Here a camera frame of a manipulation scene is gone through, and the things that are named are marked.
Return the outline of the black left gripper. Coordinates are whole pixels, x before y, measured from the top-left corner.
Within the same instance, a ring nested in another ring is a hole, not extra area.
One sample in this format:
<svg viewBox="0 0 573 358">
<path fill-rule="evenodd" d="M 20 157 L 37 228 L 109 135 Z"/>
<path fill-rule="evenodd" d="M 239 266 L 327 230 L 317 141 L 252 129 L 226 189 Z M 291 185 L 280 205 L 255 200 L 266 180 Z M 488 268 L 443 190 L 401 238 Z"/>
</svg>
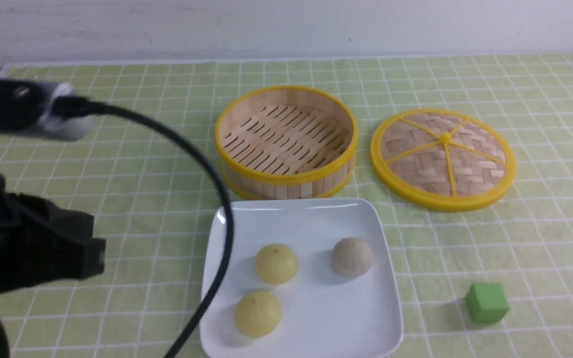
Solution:
<svg viewBox="0 0 573 358">
<path fill-rule="evenodd" d="M 50 272 L 21 277 L 23 263 L 29 256 L 21 252 L 20 243 L 27 237 L 30 224 L 7 202 L 6 180 L 0 175 L 0 294 L 65 279 L 89 279 L 105 269 L 105 240 L 94 237 L 94 217 L 75 209 L 57 206 L 46 208 L 50 246 Z"/>
</svg>

